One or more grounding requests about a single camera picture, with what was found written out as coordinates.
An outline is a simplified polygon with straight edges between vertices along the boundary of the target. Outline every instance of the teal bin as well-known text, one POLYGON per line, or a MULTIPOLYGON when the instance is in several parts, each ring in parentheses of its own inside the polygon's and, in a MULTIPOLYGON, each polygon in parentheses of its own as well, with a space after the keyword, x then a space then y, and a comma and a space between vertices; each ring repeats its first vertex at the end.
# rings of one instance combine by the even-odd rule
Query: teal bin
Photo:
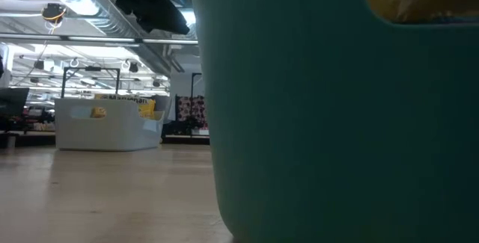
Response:
POLYGON ((238 242, 479 242, 479 30, 365 0, 192 0, 238 242))

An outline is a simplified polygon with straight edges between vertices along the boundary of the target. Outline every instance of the floor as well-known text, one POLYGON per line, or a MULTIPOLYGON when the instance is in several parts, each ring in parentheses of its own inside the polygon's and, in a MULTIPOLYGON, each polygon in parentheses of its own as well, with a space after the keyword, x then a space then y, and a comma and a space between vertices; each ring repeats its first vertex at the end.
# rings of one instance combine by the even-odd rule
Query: floor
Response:
POLYGON ((210 148, 0 153, 0 242, 230 243, 210 148))

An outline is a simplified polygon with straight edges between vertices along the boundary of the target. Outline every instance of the ceiling light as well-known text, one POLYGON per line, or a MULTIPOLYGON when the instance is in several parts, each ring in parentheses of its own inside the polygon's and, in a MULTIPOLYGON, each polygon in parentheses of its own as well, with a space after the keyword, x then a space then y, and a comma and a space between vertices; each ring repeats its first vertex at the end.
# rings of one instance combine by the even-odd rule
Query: ceiling light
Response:
POLYGON ((76 72, 74 72, 74 71, 72 71, 72 70, 68 70, 67 73, 69 73, 69 74, 72 75, 72 76, 77 76, 77 77, 79 77, 79 78, 83 78, 83 75, 82 75, 82 74, 78 74, 78 73, 76 73, 76 72))
POLYGON ((97 82, 93 79, 80 79, 80 83, 84 86, 94 86, 97 82))
POLYGON ((153 86, 154 87, 159 87, 162 84, 162 81, 159 79, 154 79, 153 80, 153 86))
POLYGON ((34 67, 34 68, 37 68, 37 69, 39 69, 39 70, 42 70, 42 69, 45 67, 45 62, 42 61, 42 60, 35 61, 35 62, 33 63, 33 67, 34 67))
POLYGON ((129 48, 138 48, 140 44, 122 44, 122 43, 105 43, 105 46, 123 46, 123 47, 129 47, 129 48))
POLYGON ((105 83, 99 82, 99 81, 97 81, 97 85, 99 85, 99 86, 101 86, 101 87, 105 87, 105 88, 107 88, 107 89, 114 89, 114 88, 115 88, 115 87, 112 87, 112 86, 110 86, 110 85, 108 85, 108 84, 105 84, 105 83))
POLYGON ((52 23, 54 28, 57 28, 60 27, 58 23, 61 23, 66 12, 67 9, 60 6, 60 4, 48 3, 46 4, 46 7, 42 9, 42 17, 47 22, 52 23))

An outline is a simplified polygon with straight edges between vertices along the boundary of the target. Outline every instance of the ceiling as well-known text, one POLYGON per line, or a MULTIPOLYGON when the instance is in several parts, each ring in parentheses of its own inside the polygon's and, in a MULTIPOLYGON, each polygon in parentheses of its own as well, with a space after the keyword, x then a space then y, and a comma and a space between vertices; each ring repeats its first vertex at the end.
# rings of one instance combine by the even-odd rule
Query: ceiling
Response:
MULTIPOLYGON (((104 37, 106 34, 91 24, 89 16, 94 13, 82 12, 83 6, 75 7, 67 0, 0 0, 0 33, 14 34, 55 34, 66 36, 104 37), (40 12, 48 3, 61 4, 67 13, 61 23, 56 25, 47 22, 40 12)), ((195 18, 191 9, 183 8, 182 13, 189 22, 192 31, 186 35, 172 35, 165 31, 153 30, 149 34, 137 24, 133 15, 125 16, 125 22, 130 24, 143 38, 177 38, 195 39, 195 18)), ((121 44, 110 43, 108 46, 84 46, 83 43, 72 45, 29 43, 28 40, 18 40, 4 43, 9 51, 14 53, 11 70, 10 86, 30 87, 32 95, 29 101, 36 103, 57 97, 63 76, 63 67, 108 67, 120 69, 120 93, 137 93, 151 96, 154 94, 168 94, 171 72, 198 72, 200 68, 199 51, 197 46, 182 45, 145 45, 143 49, 151 52, 152 57, 138 55, 139 50, 121 44), (45 69, 34 68, 37 60, 44 61, 45 69), (138 63, 138 72, 129 71, 129 65, 138 63), (153 86, 153 80, 161 82, 159 87, 153 86)), ((83 96, 86 92, 114 92, 116 75, 109 71, 87 72, 80 70, 75 74, 69 73, 70 79, 66 83, 67 96, 83 96), (95 85, 85 85, 85 79, 93 79, 95 85)))

